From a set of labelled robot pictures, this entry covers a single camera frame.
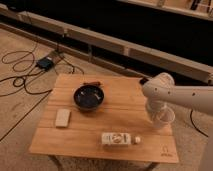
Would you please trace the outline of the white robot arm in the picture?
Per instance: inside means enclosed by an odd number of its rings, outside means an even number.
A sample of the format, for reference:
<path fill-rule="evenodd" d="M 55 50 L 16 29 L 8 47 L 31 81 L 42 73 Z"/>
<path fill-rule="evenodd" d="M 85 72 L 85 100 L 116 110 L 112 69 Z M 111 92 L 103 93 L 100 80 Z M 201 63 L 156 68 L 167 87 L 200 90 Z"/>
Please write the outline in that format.
<path fill-rule="evenodd" d="M 147 98 L 146 110 L 152 119 L 167 108 L 168 103 L 208 114 L 213 117 L 213 86 L 177 86 L 168 73 L 140 80 Z M 199 171 L 213 171 L 213 130 L 205 147 Z"/>

